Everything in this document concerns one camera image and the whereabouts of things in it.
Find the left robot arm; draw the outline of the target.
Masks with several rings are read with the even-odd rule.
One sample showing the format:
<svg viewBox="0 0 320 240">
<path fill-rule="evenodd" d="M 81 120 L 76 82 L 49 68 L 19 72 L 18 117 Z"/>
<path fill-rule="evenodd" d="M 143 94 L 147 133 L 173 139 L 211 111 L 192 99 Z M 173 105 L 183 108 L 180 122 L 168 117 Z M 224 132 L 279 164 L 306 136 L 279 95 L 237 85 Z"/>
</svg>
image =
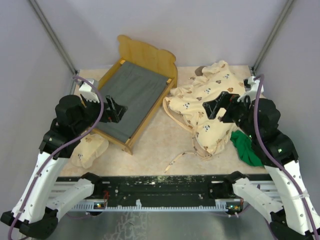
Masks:
<svg viewBox="0 0 320 240">
<path fill-rule="evenodd" d="M 103 195 L 102 178 L 87 172 L 76 184 L 49 200 L 55 182 L 74 149 L 98 122 L 118 123 L 126 106 L 117 104 L 110 95 L 104 100 L 89 101 L 82 95 L 66 95 L 55 107 L 56 118 L 43 136 L 37 162 L 27 187 L 16 206 L 1 215 L 0 221 L 18 229 L 25 238 L 45 240 L 60 219 L 78 202 Z"/>
</svg>

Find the wooden pet bed frame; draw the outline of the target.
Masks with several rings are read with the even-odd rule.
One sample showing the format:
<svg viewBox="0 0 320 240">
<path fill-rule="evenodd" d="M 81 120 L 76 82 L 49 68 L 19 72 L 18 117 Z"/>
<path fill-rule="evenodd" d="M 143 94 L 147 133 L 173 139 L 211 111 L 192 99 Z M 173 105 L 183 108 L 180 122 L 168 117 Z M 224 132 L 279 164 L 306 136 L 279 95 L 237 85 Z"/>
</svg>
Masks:
<svg viewBox="0 0 320 240">
<path fill-rule="evenodd" d="M 120 59 L 99 80 L 98 89 L 127 110 L 120 122 L 100 122 L 93 131 L 131 155 L 164 97 L 177 86 L 178 70 L 175 55 L 166 49 L 126 35 L 117 40 Z"/>
</svg>

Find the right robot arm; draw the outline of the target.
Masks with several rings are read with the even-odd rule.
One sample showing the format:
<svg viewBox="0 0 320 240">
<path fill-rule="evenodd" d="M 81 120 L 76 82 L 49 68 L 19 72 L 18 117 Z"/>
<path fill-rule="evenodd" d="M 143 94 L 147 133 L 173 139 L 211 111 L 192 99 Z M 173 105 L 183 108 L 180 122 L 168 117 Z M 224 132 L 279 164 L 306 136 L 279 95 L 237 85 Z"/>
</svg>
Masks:
<svg viewBox="0 0 320 240">
<path fill-rule="evenodd" d="M 216 99 L 204 102 L 203 108 L 210 120 L 225 109 L 220 121 L 236 124 L 249 137 L 251 148 L 272 178 L 280 199 L 268 196 L 239 171 L 212 184 L 210 195 L 243 199 L 264 217 L 279 240 L 319 239 L 320 216 L 303 182 L 295 146 L 278 129 L 281 114 L 274 102 L 249 96 L 241 100 L 239 95 L 223 91 Z"/>
</svg>

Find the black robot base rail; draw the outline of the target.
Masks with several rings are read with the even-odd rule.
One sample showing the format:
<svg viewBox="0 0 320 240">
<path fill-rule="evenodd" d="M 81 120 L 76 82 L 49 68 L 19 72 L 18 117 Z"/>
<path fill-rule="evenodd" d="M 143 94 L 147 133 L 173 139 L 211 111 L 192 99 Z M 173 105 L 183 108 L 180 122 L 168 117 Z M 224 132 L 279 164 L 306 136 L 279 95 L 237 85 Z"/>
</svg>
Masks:
<svg viewBox="0 0 320 240">
<path fill-rule="evenodd" d="M 225 212 L 248 203 L 265 218 L 284 215 L 277 188 L 267 174 L 103 176 L 92 195 L 74 200 L 72 211 Z"/>
</svg>

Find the cream animal print cushion cover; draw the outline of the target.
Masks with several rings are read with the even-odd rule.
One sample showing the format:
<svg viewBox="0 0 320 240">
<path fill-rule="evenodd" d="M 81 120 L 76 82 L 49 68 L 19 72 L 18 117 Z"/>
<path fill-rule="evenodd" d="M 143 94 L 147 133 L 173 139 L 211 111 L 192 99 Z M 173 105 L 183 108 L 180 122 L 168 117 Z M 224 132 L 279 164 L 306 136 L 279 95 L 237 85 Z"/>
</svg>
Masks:
<svg viewBox="0 0 320 240">
<path fill-rule="evenodd" d="M 248 66 L 233 66 L 221 60 L 203 67 L 201 75 L 193 77 L 192 83 L 171 89 L 169 96 L 163 99 L 165 113 L 191 133 L 191 155 L 207 161 L 225 149 L 237 127 L 234 123 L 220 121 L 226 112 L 222 108 L 210 119 L 203 104 L 215 100 L 223 92 L 244 94 L 244 79 L 250 74 Z"/>
</svg>

